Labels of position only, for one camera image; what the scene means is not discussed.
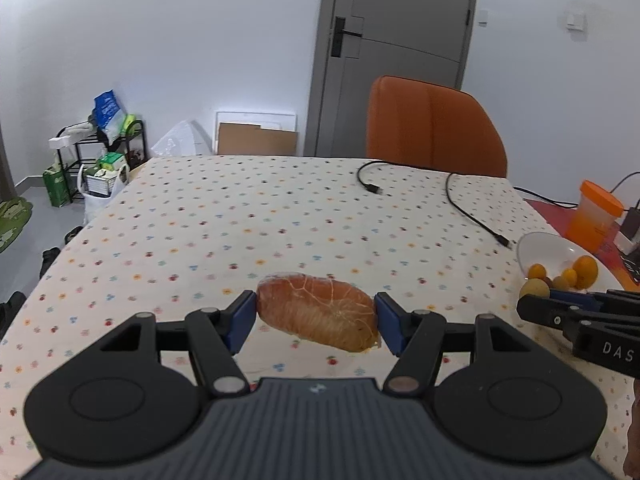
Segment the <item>person's right hand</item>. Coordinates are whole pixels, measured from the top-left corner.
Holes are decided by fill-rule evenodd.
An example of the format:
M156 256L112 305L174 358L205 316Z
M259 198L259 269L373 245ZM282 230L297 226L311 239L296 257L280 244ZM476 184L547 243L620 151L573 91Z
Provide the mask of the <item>person's right hand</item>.
M627 455L623 471L633 479L640 478L640 380L634 380L634 403L630 410L631 422L627 432Z

